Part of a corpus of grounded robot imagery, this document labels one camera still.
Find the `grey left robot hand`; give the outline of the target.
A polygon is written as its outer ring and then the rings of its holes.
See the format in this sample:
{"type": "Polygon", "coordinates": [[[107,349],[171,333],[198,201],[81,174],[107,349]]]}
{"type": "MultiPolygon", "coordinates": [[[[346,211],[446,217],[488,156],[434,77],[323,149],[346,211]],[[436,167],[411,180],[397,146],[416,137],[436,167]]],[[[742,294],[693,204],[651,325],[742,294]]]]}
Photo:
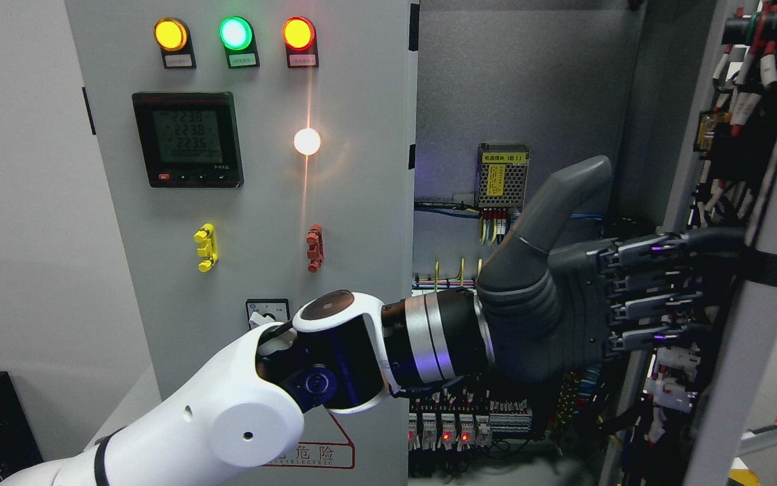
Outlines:
{"type": "Polygon", "coordinates": [[[601,194],[596,156],[545,180],[477,280],[494,362],[537,383],[648,346],[668,315],[718,302],[745,249],[743,227],[701,227],[555,248],[574,209],[601,194]]]}

